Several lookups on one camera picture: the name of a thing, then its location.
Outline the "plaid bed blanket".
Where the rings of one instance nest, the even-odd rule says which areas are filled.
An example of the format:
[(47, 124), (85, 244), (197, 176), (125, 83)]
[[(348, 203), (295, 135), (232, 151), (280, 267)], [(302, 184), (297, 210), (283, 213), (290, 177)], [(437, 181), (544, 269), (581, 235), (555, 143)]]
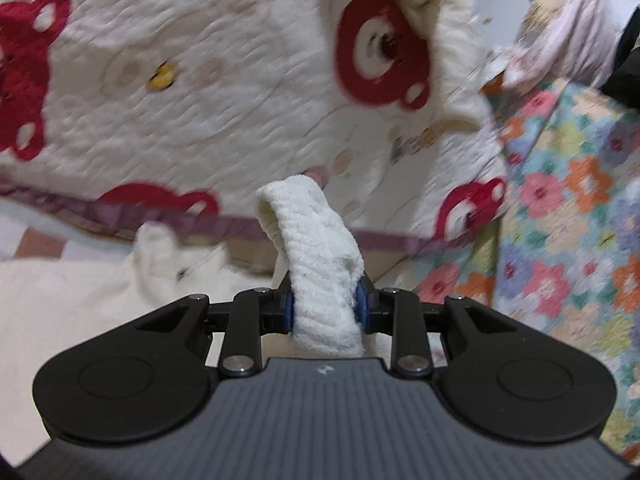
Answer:
[(81, 235), (73, 240), (39, 231), (26, 222), (1, 217), (1, 260), (48, 259), (64, 261), (121, 262), (130, 244), (104, 242)]

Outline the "floral bed sheet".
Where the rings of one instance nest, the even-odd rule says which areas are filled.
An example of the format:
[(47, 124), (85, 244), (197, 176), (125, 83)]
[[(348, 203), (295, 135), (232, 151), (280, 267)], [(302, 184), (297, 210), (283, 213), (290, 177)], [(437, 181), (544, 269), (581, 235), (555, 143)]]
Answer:
[(413, 260), (416, 293), (468, 296), (592, 354), (618, 398), (605, 442), (639, 458), (639, 114), (547, 79), (526, 96), (485, 89), (508, 163), (509, 203), (469, 244)]

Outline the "pink striped cloth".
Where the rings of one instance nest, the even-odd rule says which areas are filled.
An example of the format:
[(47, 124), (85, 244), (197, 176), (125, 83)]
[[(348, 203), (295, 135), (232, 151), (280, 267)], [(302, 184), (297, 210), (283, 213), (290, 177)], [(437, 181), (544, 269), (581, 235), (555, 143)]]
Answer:
[(525, 94), (548, 76), (597, 88), (612, 74), (618, 38), (608, 0), (532, 0), (503, 88)]

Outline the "cream fleece garment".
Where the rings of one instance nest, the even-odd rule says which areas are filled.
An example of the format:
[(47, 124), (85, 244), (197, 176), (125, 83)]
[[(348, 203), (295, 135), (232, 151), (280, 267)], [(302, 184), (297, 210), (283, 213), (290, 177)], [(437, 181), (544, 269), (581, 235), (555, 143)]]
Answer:
[[(292, 337), (270, 336), (268, 356), (390, 357), (390, 337), (363, 335), (352, 310), (364, 263), (356, 240), (311, 178), (263, 186), (257, 217), (289, 276)], [(265, 279), (234, 264), (227, 248), (182, 248), (174, 232), (145, 223), (121, 262), (43, 258), (1, 265), (1, 453), (18, 465), (47, 443), (32, 403), (38, 368), (58, 352), (119, 324), (204, 292), (229, 300)]]

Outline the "bear print quilt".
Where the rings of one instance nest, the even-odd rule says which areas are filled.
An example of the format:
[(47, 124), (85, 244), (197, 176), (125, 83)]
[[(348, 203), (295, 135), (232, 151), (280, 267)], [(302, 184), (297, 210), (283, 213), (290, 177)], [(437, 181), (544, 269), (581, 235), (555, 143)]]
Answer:
[(1, 0), (1, 192), (127, 237), (252, 240), (314, 174), (373, 250), (506, 208), (474, 0)]

